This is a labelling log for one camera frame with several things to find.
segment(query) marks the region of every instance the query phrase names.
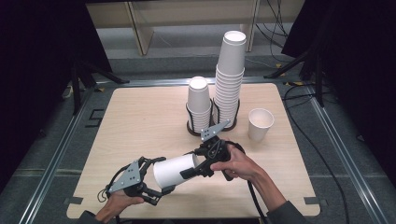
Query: wooden table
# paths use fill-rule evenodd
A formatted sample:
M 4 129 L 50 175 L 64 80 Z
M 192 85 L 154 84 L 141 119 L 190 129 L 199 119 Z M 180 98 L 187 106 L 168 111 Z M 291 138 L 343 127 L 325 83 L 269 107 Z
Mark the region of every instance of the wooden table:
M 213 96 L 215 87 L 209 86 Z M 128 88 L 114 91 L 101 127 L 94 140 L 75 197 L 82 204 L 70 204 L 67 215 L 77 218 L 84 210 L 97 213 L 103 207 L 96 195 L 124 165 L 144 156 L 171 159 L 196 149 L 201 140 L 186 129 L 188 86 Z M 219 137 L 229 137 L 262 166 L 298 210 L 316 216 L 318 204 L 305 204 L 304 197 L 315 197 L 290 123 L 274 84 L 244 84 L 237 125 Z M 257 107 L 270 110 L 275 124 L 264 140 L 253 143 L 248 138 L 248 112 Z M 145 182 L 157 186 L 152 166 Z M 262 202 L 263 212 L 267 209 Z M 212 177 L 196 176 L 161 198 L 157 206 L 148 203 L 127 208 L 121 217 L 136 218 L 223 218 L 258 217 L 242 179 L 227 182 L 221 172 Z

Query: aluminum rail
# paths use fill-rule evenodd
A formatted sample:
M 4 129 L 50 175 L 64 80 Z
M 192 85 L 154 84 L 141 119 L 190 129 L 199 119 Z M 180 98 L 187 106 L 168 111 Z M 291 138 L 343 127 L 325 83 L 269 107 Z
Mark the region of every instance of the aluminum rail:
M 315 93 L 312 86 L 308 86 L 306 90 L 309 94 Z M 335 151 L 337 152 L 341 162 L 344 164 L 344 167 L 346 168 L 346 171 L 349 174 L 349 177 L 353 185 L 355 186 L 356 191 L 361 196 L 361 200 L 363 201 L 363 204 L 366 207 L 371 219 L 374 223 L 378 224 L 389 223 L 384 215 L 384 212 L 379 206 L 373 191 L 364 179 L 361 171 L 349 154 L 343 140 L 341 139 L 340 135 L 332 124 L 332 121 L 327 114 L 326 109 L 321 107 L 318 101 L 316 101 L 315 99 L 311 100 L 311 103 L 314 106 L 327 134 L 329 135 L 332 144 L 334 145 Z
M 81 120 L 85 106 L 89 98 L 91 97 L 92 93 L 93 93 L 93 89 L 86 90 L 86 94 L 84 94 L 84 97 L 82 99 L 81 107 L 79 111 L 76 113 L 76 115 L 74 115 L 71 118 L 67 126 L 67 129 L 64 132 L 64 135 L 61 139 L 61 142 L 59 143 L 58 147 L 55 150 L 54 155 L 52 156 L 51 161 L 49 162 L 49 166 L 42 175 L 41 180 L 37 188 L 35 189 L 35 193 L 33 194 L 32 198 L 30 199 L 29 203 L 27 204 L 24 210 L 20 224 L 33 223 L 35 219 L 35 215 L 37 214 L 38 209 L 40 208 L 41 204 L 44 201 L 44 198 L 50 188 L 50 184 L 52 183 L 53 177 L 56 174 L 56 170 L 59 164 L 61 163 L 62 158 L 64 157 L 64 153 L 66 152 L 66 149 L 70 143 L 70 139 L 72 138 L 73 133 L 75 132 L 78 123 Z

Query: paper cup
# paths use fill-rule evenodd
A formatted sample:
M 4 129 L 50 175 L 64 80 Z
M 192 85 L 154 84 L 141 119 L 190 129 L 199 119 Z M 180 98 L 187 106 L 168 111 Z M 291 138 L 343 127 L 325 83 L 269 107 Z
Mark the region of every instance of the paper cup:
M 153 173 L 158 186 L 163 189 L 173 185 L 179 185 L 187 179 L 184 179 L 180 172 L 195 168 L 198 165 L 197 156 L 187 154 L 166 161 L 158 161 L 154 163 Z
M 191 79 L 187 104 L 189 110 L 195 113 L 202 113 L 210 108 L 209 88 L 204 77 Z
M 247 37 L 239 31 L 225 33 L 221 44 L 218 69 L 227 75 L 237 75 L 245 67 L 245 43 Z
M 252 109 L 248 113 L 247 134 L 249 138 L 255 142 L 260 142 L 273 126 L 274 121 L 274 116 L 270 111 L 261 108 Z

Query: black fabric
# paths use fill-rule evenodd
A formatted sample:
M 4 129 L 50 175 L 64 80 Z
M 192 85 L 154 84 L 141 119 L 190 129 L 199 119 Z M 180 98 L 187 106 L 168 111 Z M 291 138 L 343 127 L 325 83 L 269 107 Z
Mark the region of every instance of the black fabric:
M 282 53 L 297 58 L 314 42 L 323 17 L 332 0 L 305 0 L 290 29 Z
M 324 70 L 396 186 L 396 2 L 353 0 L 324 55 Z
M 309 223 L 294 205 L 287 201 L 273 212 L 267 213 L 273 224 L 305 224 Z
M 111 72 L 84 3 L 0 1 L 3 190 L 62 100 L 78 57 Z

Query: gray floor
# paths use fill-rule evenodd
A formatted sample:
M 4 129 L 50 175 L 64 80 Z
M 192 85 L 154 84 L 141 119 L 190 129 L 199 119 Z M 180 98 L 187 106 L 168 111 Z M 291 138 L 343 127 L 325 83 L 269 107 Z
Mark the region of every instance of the gray floor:
M 290 24 L 285 24 L 285 27 L 289 29 Z M 158 27 L 155 28 L 146 56 L 138 55 L 130 29 L 98 30 L 98 34 L 101 36 L 113 70 L 118 76 L 131 80 L 132 85 L 165 85 L 182 82 L 186 80 L 185 78 L 194 76 L 213 77 L 223 34 L 238 28 L 238 25 Z M 280 36 L 276 38 L 276 41 L 284 43 L 284 39 Z M 301 66 L 297 66 L 285 76 L 277 79 L 262 78 L 275 71 L 274 67 L 279 63 L 277 59 L 285 62 L 290 60 L 289 57 L 280 54 L 280 48 L 271 47 L 268 40 L 263 38 L 256 29 L 253 51 L 247 53 L 246 80 L 273 82 L 283 97 L 290 89 L 290 86 L 284 85 L 284 82 L 298 81 Z M 95 78 L 104 90 L 94 91 L 91 96 L 88 90 L 82 93 L 90 98 L 85 104 L 70 142 L 65 147 L 64 155 L 61 157 L 56 174 L 50 181 L 49 189 L 43 195 L 43 201 L 35 214 L 33 223 L 75 222 L 66 216 L 67 199 L 73 196 L 98 130 L 97 127 L 87 127 L 96 122 L 96 120 L 90 120 L 90 115 L 94 109 L 106 110 L 111 93 L 117 88 L 117 85 L 106 83 L 107 80 L 103 77 L 95 76 Z M 367 181 L 386 219 L 389 223 L 396 223 L 395 188 L 390 184 L 370 149 L 364 142 L 357 139 L 359 131 L 356 130 L 343 107 L 337 103 L 336 94 L 331 88 L 326 88 L 325 91 L 328 93 L 324 95 L 324 108 L 334 127 L 342 136 L 349 154 Z M 289 96 L 306 93 L 307 88 L 300 87 L 290 91 Z M 350 223 L 374 223 L 367 206 L 363 203 L 364 200 L 351 181 L 328 133 L 319 120 L 313 101 L 305 96 L 287 101 L 287 106 L 290 108 L 292 117 L 318 148 L 339 181 L 346 195 Z M 34 142 L 0 196 L 0 223 L 19 223 L 21 220 L 41 176 L 62 142 L 64 132 L 73 118 L 72 112 L 73 100 L 69 97 L 59 104 L 56 112 L 49 118 L 48 124 L 43 127 L 46 136 Z M 103 113 L 96 112 L 95 116 L 101 117 Z M 291 124 L 321 204 L 320 214 L 317 217 L 309 217 L 308 220 L 313 223 L 346 223 L 345 207 L 339 188 L 314 147 L 297 129 L 296 124 L 293 122 Z

